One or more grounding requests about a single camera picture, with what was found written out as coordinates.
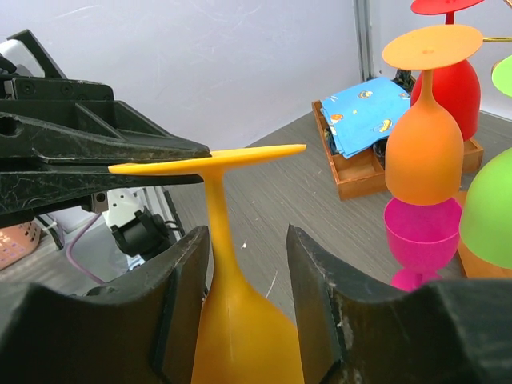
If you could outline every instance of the plastic wine glass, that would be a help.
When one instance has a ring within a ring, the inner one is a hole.
[[[303,152],[306,146],[212,151],[211,158],[110,167],[116,174],[200,174],[214,276],[201,312],[192,384],[304,383],[297,328],[243,276],[234,252],[224,173]]]
[[[512,56],[496,65],[494,86],[512,97]],[[488,162],[466,196],[460,234],[476,256],[512,269],[512,148]]]
[[[415,0],[410,8],[416,14],[446,14],[446,24],[454,24],[454,15],[483,0]],[[422,89],[420,75],[410,96],[410,104],[414,105]],[[454,117],[462,133],[464,141],[476,134],[480,115],[482,92],[480,81],[473,66],[466,59],[434,70],[432,93],[435,100]]]
[[[389,43],[382,57],[402,70],[422,70],[418,101],[398,120],[386,147],[386,185],[393,196],[419,206],[458,192],[464,142],[452,115],[434,99],[433,69],[474,54],[482,34],[459,24],[413,30]]]
[[[410,9],[416,14],[445,14],[445,24],[454,24],[455,12],[476,6],[483,0],[414,0]]]
[[[392,198],[384,209],[392,255],[404,267],[391,285],[412,291],[440,278],[437,271],[455,255],[462,208],[451,198],[434,206],[413,206]]]

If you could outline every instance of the pink cup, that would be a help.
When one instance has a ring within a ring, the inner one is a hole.
[[[408,287],[401,288],[410,290],[437,278],[436,271],[457,251],[461,216],[462,207],[453,198],[434,206],[413,206],[392,198],[384,209],[387,241],[405,268],[392,285],[407,280]]]

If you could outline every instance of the white backdrop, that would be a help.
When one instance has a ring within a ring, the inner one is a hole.
[[[395,70],[382,60],[382,50],[397,36],[433,24],[444,24],[444,16],[421,16],[410,10],[412,0],[372,1],[372,36],[374,38],[374,66],[386,76]],[[455,14],[455,22],[478,28],[484,36],[512,36],[512,9],[501,0],[485,0]],[[480,79],[482,106],[485,112],[512,120],[512,101],[496,90],[490,80],[493,64],[512,54],[512,42],[485,42],[470,59]]]
[[[211,149],[251,144],[359,82],[352,0],[17,0],[2,16],[2,41],[31,29],[68,78],[104,82]]]

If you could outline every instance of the wine glass base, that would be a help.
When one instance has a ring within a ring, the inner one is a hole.
[[[417,272],[405,269],[400,270],[395,274],[395,276],[393,276],[391,279],[391,285],[395,288],[399,288],[400,290],[411,292],[412,290],[416,290],[431,280],[439,280],[440,278],[441,276],[435,272],[430,272],[427,274],[422,274],[420,280]]]

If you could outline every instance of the pink basket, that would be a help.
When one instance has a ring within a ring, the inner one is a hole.
[[[0,229],[0,270],[31,254],[40,236],[41,228],[35,222]]]

